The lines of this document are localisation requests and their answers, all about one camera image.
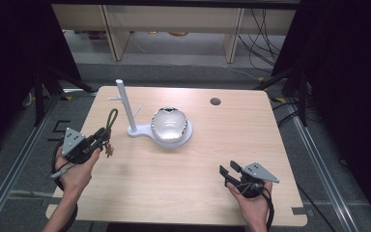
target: white pole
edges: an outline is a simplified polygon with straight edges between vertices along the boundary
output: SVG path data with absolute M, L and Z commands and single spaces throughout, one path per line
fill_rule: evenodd
M 135 125 L 133 114 L 131 113 L 130 103 L 128 102 L 128 94 L 126 94 L 125 84 L 121 79 L 116 79 L 116 84 L 120 92 L 120 97 L 122 98 L 122 103 L 125 106 L 126 114 L 128 115 L 128 122 L 130 123 L 131 130 L 137 131 L 137 126 Z

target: metal rail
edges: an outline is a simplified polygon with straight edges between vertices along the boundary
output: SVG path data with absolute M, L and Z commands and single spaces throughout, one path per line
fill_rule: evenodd
M 11 193 L 14 184 L 16 183 L 18 177 L 20 176 L 23 167 L 25 166 L 26 162 L 28 161 L 30 154 L 35 147 L 38 138 L 40 137 L 46 121 L 50 115 L 50 112 L 53 110 L 54 106 L 57 102 L 59 102 L 60 97 L 52 96 L 45 108 L 45 114 L 41 120 L 41 122 L 32 129 L 26 143 L 23 145 L 22 150 L 20 151 L 19 155 L 16 158 L 16 161 L 11 167 L 11 170 L 8 172 L 5 180 L 0 186 L 0 213 L 2 208 L 4 207 L 8 196 Z
M 295 112 L 297 108 L 294 105 L 289 107 L 291 113 Z M 318 151 L 312 136 L 309 133 L 307 127 L 304 127 L 298 117 L 294 118 L 295 125 L 297 126 L 300 137 L 308 151 L 309 157 L 311 157 L 319 178 L 327 192 L 327 195 L 332 203 L 333 209 L 335 210 L 343 228 L 345 231 L 359 231 L 355 220 L 352 217 L 351 211 L 346 205 L 345 200 L 343 199 L 339 189 L 336 186 L 336 183 L 333 181 L 327 166 L 325 165 L 324 159 Z

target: wooden table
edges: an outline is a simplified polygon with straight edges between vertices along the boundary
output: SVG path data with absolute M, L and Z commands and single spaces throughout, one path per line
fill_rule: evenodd
M 279 134 L 268 96 L 262 91 L 127 87 L 136 124 L 150 124 L 161 107 L 174 106 L 192 122 L 186 145 L 167 150 L 148 137 L 131 138 L 128 118 L 116 97 L 115 86 L 101 87 L 82 133 L 105 127 L 112 108 L 119 110 L 113 126 L 114 154 L 104 152 L 94 167 L 93 179 L 78 202 L 79 220 L 114 222 L 244 225 L 239 206 L 218 173 L 223 165 L 236 178 L 230 160 L 240 165 L 260 162 L 279 184 L 273 185 L 275 216 L 272 225 L 304 226 L 306 215 Z M 221 100 L 212 105 L 211 99 Z M 56 189 L 53 197 L 62 191 Z M 56 205 L 50 204 L 51 216 Z

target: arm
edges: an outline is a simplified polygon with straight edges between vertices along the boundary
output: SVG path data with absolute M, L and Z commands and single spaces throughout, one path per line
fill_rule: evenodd
M 62 148 L 59 148 L 56 155 L 56 168 L 60 168 L 67 162 L 61 154 Z M 69 163 L 63 167 L 68 168 L 68 171 L 61 176 L 61 182 L 64 187 L 63 197 L 43 228 L 43 232 L 60 231 L 68 223 L 76 207 L 77 200 L 92 179 L 92 169 L 99 156 L 100 149 L 98 148 L 85 163 Z
M 239 203 L 243 219 L 248 224 L 249 229 L 252 232 L 267 231 L 267 218 L 269 211 L 267 200 L 262 195 L 255 198 L 245 198 L 231 183 L 227 183 L 227 188 Z M 272 183 L 265 182 L 264 188 L 266 188 L 271 194 Z

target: gray floor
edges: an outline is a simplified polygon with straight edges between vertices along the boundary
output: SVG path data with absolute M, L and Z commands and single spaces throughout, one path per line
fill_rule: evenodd
M 105 40 L 88 40 L 86 34 L 65 33 L 73 58 L 85 83 L 97 88 L 113 85 L 116 78 L 122 78 L 132 86 L 168 86 L 193 88 L 251 89 L 258 85 L 259 78 L 270 78 L 271 66 L 258 58 L 250 57 L 242 43 L 238 44 L 233 64 L 227 64 L 222 48 L 221 35 L 187 34 L 175 37 L 168 33 L 149 34 L 134 32 L 130 36 L 123 59 L 113 62 Z M 252 44 L 248 36 L 246 43 Z M 284 37 L 270 37 L 275 46 L 281 47 Z M 270 55 L 259 48 L 265 56 Z M 73 87 L 62 83 L 65 88 Z M 271 99 L 282 97 L 280 90 L 284 81 L 267 90 Z M 46 223 L 45 210 L 48 199 L 55 190 L 48 179 L 50 159 L 54 142 L 61 133 L 53 132 L 58 120 L 70 120 L 60 129 L 70 127 L 79 130 L 93 102 L 93 96 L 75 96 L 69 101 L 59 101 L 49 115 L 42 135 L 33 148 L 19 178 L 16 180 L 9 199 L 0 212 L 0 231 L 39 231 Z M 272 106 L 280 102 L 271 102 Z M 274 111 L 275 121 L 290 113 L 285 105 Z M 371 231 L 371 207 L 355 182 L 352 173 L 339 163 L 338 153 L 331 141 L 323 121 L 314 108 L 306 111 L 308 130 L 324 159 L 327 169 L 344 198 L 359 231 Z M 0 138 L 0 186 L 7 177 L 16 157 L 34 124 L 34 105 L 27 106 L 13 119 L 12 126 Z M 298 184 L 318 206 L 336 231 L 347 231 L 334 211 L 327 191 L 318 175 L 314 162 L 308 153 L 294 120 L 280 127 L 281 136 Z M 329 231 L 329 227 L 302 192 L 304 207 L 308 211 L 308 223 L 304 227 L 273 227 L 271 231 Z M 77 221 L 71 231 L 105 231 L 107 223 Z

